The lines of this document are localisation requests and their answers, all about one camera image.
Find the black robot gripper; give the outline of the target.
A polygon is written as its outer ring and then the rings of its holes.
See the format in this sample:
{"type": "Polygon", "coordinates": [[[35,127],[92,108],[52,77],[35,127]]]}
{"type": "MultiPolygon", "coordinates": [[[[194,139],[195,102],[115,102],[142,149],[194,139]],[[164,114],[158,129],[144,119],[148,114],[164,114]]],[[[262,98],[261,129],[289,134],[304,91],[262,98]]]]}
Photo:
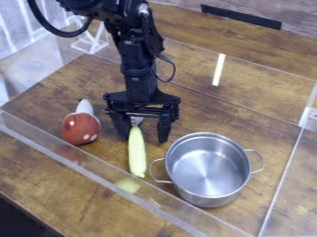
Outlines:
{"type": "Polygon", "coordinates": [[[130,115],[158,118],[158,142],[166,143],[171,126],[179,118],[180,99],[159,90],[155,67],[127,69],[120,67],[126,79],[126,89],[103,95],[107,112],[120,138],[128,139],[130,115]]]}

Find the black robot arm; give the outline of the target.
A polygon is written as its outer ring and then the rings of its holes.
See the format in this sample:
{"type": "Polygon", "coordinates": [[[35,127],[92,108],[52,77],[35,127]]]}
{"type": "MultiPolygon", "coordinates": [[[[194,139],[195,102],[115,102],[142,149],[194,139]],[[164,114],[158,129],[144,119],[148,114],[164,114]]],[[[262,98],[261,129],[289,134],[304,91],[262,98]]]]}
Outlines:
{"type": "Polygon", "coordinates": [[[126,79],[122,92],[103,95],[107,113],[122,138],[128,137],[132,117],[158,119],[158,141],[164,143],[179,118],[180,99],[159,90],[163,79],[156,60],[164,59],[163,38],[146,0],[57,0],[64,10],[104,22],[119,51],[126,79]]]}

